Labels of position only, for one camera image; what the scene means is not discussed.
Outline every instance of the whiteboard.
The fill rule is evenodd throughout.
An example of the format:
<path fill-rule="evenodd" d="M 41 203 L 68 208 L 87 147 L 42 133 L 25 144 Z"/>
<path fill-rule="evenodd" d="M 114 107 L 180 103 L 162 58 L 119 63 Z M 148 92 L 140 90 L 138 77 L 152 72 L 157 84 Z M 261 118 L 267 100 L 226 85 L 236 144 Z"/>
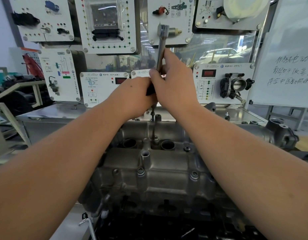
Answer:
<path fill-rule="evenodd" d="M 253 104 L 308 108 L 308 0 L 279 0 L 253 80 Z"/>

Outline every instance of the stainless steel workbench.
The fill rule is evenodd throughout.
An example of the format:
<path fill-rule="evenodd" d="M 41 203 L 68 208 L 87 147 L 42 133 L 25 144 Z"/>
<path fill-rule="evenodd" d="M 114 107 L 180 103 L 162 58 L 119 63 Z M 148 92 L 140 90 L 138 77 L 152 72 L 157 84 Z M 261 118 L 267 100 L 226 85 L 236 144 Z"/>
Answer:
<path fill-rule="evenodd" d="M 23 126 L 31 144 L 34 144 L 73 119 L 79 117 L 87 110 L 88 108 L 83 104 L 53 104 L 42 109 L 19 115 L 17 116 L 17 120 Z M 175 121 L 170 113 L 162 107 L 157 107 L 155 112 L 162 116 L 162 121 Z M 243 108 L 216 108 L 216 114 L 222 118 L 225 117 L 226 112 L 228 112 L 230 116 L 230 122 L 234 124 L 241 124 L 243 121 L 250 122 L 251 120 L 257 121 L 260 125 L 265 125 L 267 123 L 267 120 Z M 144 113 L 139 119 L 141 121 L 149 121 L 151 115 L 149 113 Z"/>

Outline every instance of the digital display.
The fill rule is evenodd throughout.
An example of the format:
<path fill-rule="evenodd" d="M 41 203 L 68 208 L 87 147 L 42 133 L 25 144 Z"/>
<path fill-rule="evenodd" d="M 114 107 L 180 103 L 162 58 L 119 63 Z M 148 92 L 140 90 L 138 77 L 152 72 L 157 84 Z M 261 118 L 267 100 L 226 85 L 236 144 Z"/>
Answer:
<path fill-rule="evenodd" d="M 202 77 L 215 77 L 216 70 L 203 70 Z"/>
<path fill-rule="evenodd" d="M 115 77 L 115 84 L 122 84 L 127 78 L 126 77 Z"/>

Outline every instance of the engine block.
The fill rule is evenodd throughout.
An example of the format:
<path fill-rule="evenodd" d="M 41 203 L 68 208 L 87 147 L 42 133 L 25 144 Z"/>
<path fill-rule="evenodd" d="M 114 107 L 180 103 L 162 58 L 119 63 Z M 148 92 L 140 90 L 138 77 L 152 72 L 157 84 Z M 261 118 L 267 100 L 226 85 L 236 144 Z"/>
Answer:
<path fill-rule="evenodd" d="M 279 119 L 265 127 L 254 121 L 237 126 L 282 149 L 292 149 L 298 141 Z M 79 202 L 94 216 L 119 207 L 132 215 L 201 219 L 211 217 L 212 204 L 231 223 L 243 217 L 184 129 L 177 122 L 161 121 L 159 114 L 155 122 L 128 121 L 119 129 Z"/>

